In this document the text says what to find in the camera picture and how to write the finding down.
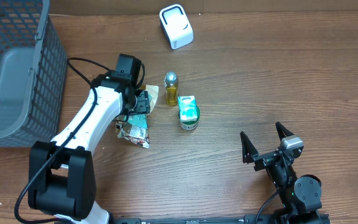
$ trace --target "small glass bottle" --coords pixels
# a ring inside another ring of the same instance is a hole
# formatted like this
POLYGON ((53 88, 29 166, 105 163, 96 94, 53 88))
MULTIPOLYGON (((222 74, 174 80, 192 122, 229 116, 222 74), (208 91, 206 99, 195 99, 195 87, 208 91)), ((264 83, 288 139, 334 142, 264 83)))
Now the small glass bottle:
POLYGON ((175 72, 168 72, 164 80, 165 101, 170 106, 178 104, 179 80, 175 72))

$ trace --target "gray plastic basket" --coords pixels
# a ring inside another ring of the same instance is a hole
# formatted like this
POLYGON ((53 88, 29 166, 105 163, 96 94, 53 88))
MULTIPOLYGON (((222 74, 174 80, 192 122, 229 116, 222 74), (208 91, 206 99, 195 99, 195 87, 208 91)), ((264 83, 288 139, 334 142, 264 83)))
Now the gray plastic basket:
POLYGON ((66 53, 49 0, 0 1, 0 146, 31 146, 57 132, 66 53))

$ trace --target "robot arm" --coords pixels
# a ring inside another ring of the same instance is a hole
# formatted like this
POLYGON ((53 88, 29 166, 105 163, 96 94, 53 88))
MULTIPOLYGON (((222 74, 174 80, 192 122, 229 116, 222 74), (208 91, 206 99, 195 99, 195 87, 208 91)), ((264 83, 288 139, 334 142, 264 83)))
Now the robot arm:
MULTIPOLYGON (((95 89, 98 93, 98 104, 85 124, 82 125, 80 130, 76 133, 75 138, 65 146, 70 149, 76 149, 78 146, 82 146, 84 150, 90 151, 92 155, 109 124, 122 110, 121 93, 104 86, 99 86, 95 89)), ((56 142, 56 146, 60 146, 67 139, 72 130, 78 126, 85 114, 90 110, 93 100, 94 94, 93 91, 90 90, 87 101, 74 119, 60 134, 51 140, 52 142, 56 142)))
POLYGON ((297 177, 293 170, 294 160, 303 152, 303 141, 280 122, 276 123, 280 138, 280 146, 274 151, 259 155, 258 150, 241 132, 242 161, 254 163, 255 171, 266 170, 277 192, 271 196, 280 196, 284 208, 274 211, 273 215, 261 215, 265 204, 258 214, 246 215, 249 223, 258 224, 287 224, 287 223, 330 223, 328 215, 320 215, 321 181, 313 175, 297 177))
POLYGON ((114 118, 120 114, 149 112, 147 92, 136 95, 136 89, 143 80, 142 78, 137 84, 141 66, 144 68, 135 57, 120 54, 116 67, 119 72, 110 70, 92 81, 97 94, 96 106, 78 131, 73 133, 95 104, 93 89, 89 91, 89 97, 78 114, 60 134, 50 142, 37 141, 33 145, 29 158, 29 180, 33 179, 58 148, 64 148, 60 149, 51 165, 30 185, 30 208, 64 218, 71 223, 113 223, 112 215, 95 202, 96 181, 92 155, 114 118), (68 137, 73 134, 73 138, 68 141, 68 137), (67 177, 51 172, 51 169, 59 168, 68 169, 67 177))

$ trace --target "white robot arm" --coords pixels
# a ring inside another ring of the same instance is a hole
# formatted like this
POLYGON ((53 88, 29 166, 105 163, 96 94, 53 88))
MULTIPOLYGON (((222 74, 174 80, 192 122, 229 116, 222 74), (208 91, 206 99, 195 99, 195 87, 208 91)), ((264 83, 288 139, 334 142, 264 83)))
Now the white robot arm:
MULTIPOLYGON (((76 149, 78 146, 82 146, 86 151, 90 151, 92 155, 109 124, 122 110, 121 93, 103 86, 97 87, 96 92, 98 93, 98 104, 85 124, 82 125, 80 130, 76 133, 75 138, 66 145, 66 147, 70 149, 76 149)), ((56 146, 60 146, 67 139, 70 132, 78 126, 85 114, 90 110, 93 100, 94 94, 93 91, 90 90, 87 101, 71 123, 52 139, 52 142, 56 142, 56 146)), ((68 165, 62 164, 62 168, 68 169, 68 165)), ((96 202, 93 202, 89 215, 83 220, 74 220, 72 217, 66 215, 56 214, 56 216, 66 218, 76 224, 108 224, 110 219, 109 212, 103 210, 96 202)))
MULTIPOLYGON (((83 58, 74 60, 97 64, 83 58)), ((15 205, 15 217, 22 223, 114 223, 111 213, 95 202, 96 181, 92 155, 114 118, 120 114, 148 113, 150 109, 147 92, 137 91, 144 78, 144 65, 139 59, 120 54, 116 70, 105 67, 108 72, 99 75, 92 82, 70 63, 69 66, 92 89, 83 107, 60 134, 50 142, 37 141, 33 145, 29 158, 29 183, 15 205), (141 67, 143 77, 137 83, 141 67), (50 169, 59 168, 68 169, 67 177, 52 174, 50 169), (19 205, 27 190, 30 208, 58 218, 39 222, 21 218, 19 205)))

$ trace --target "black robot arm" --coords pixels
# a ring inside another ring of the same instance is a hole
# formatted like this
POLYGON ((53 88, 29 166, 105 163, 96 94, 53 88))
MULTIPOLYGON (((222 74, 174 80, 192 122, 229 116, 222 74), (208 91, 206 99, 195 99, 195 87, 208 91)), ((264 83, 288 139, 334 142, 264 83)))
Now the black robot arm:
POLYGON ((265 169, 272 180, 283 208, 274 211, 273 215, 246 215, 245 223, 258 224, 325 224, 330 223, 327 215, 320 215, 321 181, 313 175, 300 178, 293 170, 293 161, 303 151, 303 141, 281 123, 276 123, 280 146, 274 151, 259 155, 258 150, 241 132, 242 161, 254 163, 255 171, 265 169))

